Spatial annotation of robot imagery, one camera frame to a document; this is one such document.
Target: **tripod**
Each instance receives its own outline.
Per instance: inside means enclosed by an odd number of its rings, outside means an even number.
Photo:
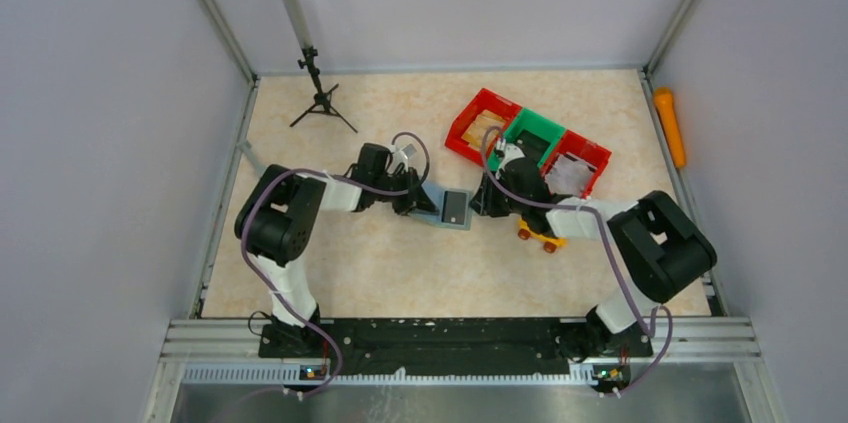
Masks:
[[[303,49],[303,59],[297,60],[297,64],[300,65],[301,68],[306,68],[309,71],[309,76],[312,77],[312,84],[315,85],[316,90],[314,96],[315,102],[312,103],[312,106],[307,108],[306,111],[301,113],[301,115],[298,116],[297,119],[294,120],[291,125],[289,125],[289,127],[294,127],[294,125],[298,124],[298,122],[300,122],[303,117],[310,113],[314,113],[317,115],[328,115],[341,118],[341,120],[344,121],[345,124],[347,124],[347,126],[349,126],[354,133],[359,133],[358,131],[356,131],[356,128],[354,128],[353,125],[351,125],[350,122],[347,121],[341,113],[339,113],[339,110],[333,107],[331,103],[333,99],[333,92],[336,90],[336,88],[339,87],[338,83],[333,85],[333,87],[330,88],[329,91],[325,92],[322,89],[321,79],[318,77],[318,75],[321,74],[321,70],[319,70],[318,67],[315,66],[316,56],[318,56],[318,50],[316,50],[315,47],[310,46],[309,48]]]

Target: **orange bottle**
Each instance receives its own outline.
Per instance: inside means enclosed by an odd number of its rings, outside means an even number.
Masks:
[[[660,115],[665,139],[671,152],[671,161],[675,168],[686,166],[686,152],[683,151],[683,138],[680,137],[680,127],[677,126],[677,116],[674,114],[674,95],[668,88],[658,88],[654,91],[654,105]]]

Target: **white wall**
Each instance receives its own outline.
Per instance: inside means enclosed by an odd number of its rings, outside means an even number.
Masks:
[[[680,0],[301,0],[329,71],[642,65]],[[297,72],[281,0],[218,0],[254,70]]]
[[[702,0],[658,75],[790,421],[845,421],[848,0]]]
[[[137,421],[245,83],[196,0],[0,0],[0,28],[0,421]]]

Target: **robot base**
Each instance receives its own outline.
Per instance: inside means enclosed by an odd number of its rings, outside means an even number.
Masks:
[[[323,358],[324,345],[302,335],[265,325],[260,358]],[[336,318],[320,321],[321,328],[339,344],[344,375],[386,375],[401,366],[408,375],[543,375],[569,371],[569,360],[618,356],[622,345],[631,357],[653,354],[638,327],[602,341],[590,322],[562,322],[559,318]],[[335,360],[332,350],[329,358]]]

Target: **wooden table surface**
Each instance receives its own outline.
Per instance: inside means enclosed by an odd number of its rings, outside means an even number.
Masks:
[[[320,115],[289,128],[312,102],[309,78],[262,78],[248,140],[264,164],[343,173],[363,143],[388,144],[407,130],[430,150],[431,181],[474,191],[480,168],[445,148],[444,139],[486,87],[612,151],[593,198],[635,200],[654,189],[673,194],[635,70],[324,75],[323,81],[341,85],[334,104],[359,134]],[[243,317],[271,307],[233,235],[257,178],[242,157],[203,316]],[[516,225],[514,215],[475,215],[470,231],[440,229],[379,203],[363,213],[321,213],[304,253],[310,288],[328,317],[582,316],[615,290],[599,242],[571,240],[549,255],[539,242],[519,240]],[[675,315],[709,314],[700,281],[667,306]]]

